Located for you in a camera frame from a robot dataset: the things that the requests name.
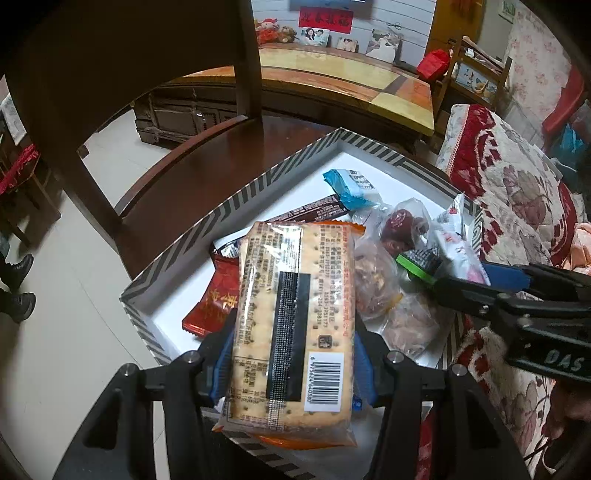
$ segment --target red bag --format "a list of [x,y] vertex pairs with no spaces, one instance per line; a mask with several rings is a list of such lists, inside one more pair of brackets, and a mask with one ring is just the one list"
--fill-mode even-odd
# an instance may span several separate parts
[[203,298],[183,319],[183,330],[205,337],[222,329],[226,316],[238,304],[240,270],[237,258],[213,256],[216,271]]
[[445,50],[433,50],[418,64],[418,77],[425,82],[434,82],[443,77],[449,68],[449,55]]

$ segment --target red paper banner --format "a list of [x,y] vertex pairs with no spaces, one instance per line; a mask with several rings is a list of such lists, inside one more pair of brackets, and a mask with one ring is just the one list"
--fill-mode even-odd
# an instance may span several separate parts
[[351,33],[353,12],[336,8],[301,7],[301,27],[325,28],[332,32]]

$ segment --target wooden chair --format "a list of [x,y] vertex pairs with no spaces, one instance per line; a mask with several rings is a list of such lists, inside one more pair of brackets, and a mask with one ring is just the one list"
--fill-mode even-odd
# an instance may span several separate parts
[[[469,48],[471,48],[475,52],[475,54],[483,60],[484,63],[481,63],[466,55],[466,51]],[[480,49],[468,37],[463,37],[461,41],[456,41],[453,47],[453,56],[449,64],[447,75],[441,83],[441,89],[439,90],[439,95],[437,96],[437,100],[435,101],[435,105],[433,107],[433,116],[435,117],[436,122],[439,116],[439,112],[441,110],[441,105],[443,104],[443,99],[445,98],[447,89],[449,87],[459,92],[462,96],[466,97],[471,102],[479,103],[480,105],[483,105],[494,112],[499,103],[499,98],[502,95],[502,91],[505,87],[505,81],[507,79],[507,75],[509,75],[511,63],[512,59],[507,58],[505,64],[503,65],[497,59],[494,59],[490,55],[486,54],[486,52]],[[486,78],[496,83],[497,89],[490,101],[477,95],[476,93],[472,92],[468,88],[464,87],[463,85],[452,79],[452,73],[455,65],[460,66],[462,64],[471,67],[474,71],[483,74]]]
[[[113,208],[77,149],[154,87],[231,65],[239,115],[166,155]],[[6,77],[43,158],[131,277],[211,208],[330,131],[261,117],[250,0],[63,0],[10,52]]]

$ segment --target cracker package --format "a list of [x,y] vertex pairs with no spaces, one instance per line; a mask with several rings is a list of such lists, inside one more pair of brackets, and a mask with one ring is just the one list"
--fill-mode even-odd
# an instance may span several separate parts
[[230,389],[215,430],[292,448],[355,445],[350,226],[257,222],[240,250]]

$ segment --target blue gripper pad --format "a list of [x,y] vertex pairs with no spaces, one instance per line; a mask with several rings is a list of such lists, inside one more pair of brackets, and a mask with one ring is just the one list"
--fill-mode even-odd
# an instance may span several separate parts
[[355,387],[361,398],[364,398],[373,406],[378,398],[374,385],[374,368],[369,360],[369,356],[361,341],[359,333],[355,332],[353,342],[353,375],[355,377]]
[[483,262],[482,267],[493,288],[517,293],[530,287],[531,277],[520,268],[488,262]]
[[214,405],[217,405],[220,398],[226,395],[230,381],[230,366],[232,365],[232,342],[234,341],[234,332],[226,338],[226,342],[220,352],[216,365],[213,368],[213,385],[209,397]]

